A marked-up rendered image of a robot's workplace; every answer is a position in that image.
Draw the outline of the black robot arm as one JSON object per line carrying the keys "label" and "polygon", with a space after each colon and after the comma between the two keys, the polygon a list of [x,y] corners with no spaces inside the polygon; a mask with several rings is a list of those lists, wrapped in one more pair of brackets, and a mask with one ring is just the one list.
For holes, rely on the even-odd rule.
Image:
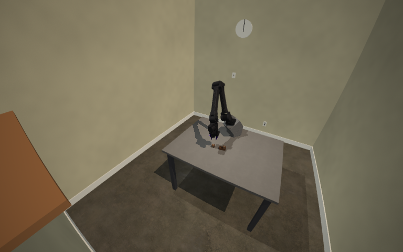
{"label": "black robot arm", "polygon": [[[220,96],[221,108],[222,112],[220,113],[221,121],[226,121],[226,125],[235,125],[236,119],[232,119],[230,112],[228,112],[226,98],[225,98],[225,91],[224,91],[225,84],[222,81],[216,81],[212,83],[212,89],[214,90],[213,93],[213,101],[211,112],[209,115],[210,125],[208,126],[208,131],[211,132],[211,137],[215,138],[215,134],[218,133],[218,100]],[[226,114],[227,113],[227,114]],[[213,117],[214,116],[214,117]],[[216,130],[217,129],[217,130]]]}

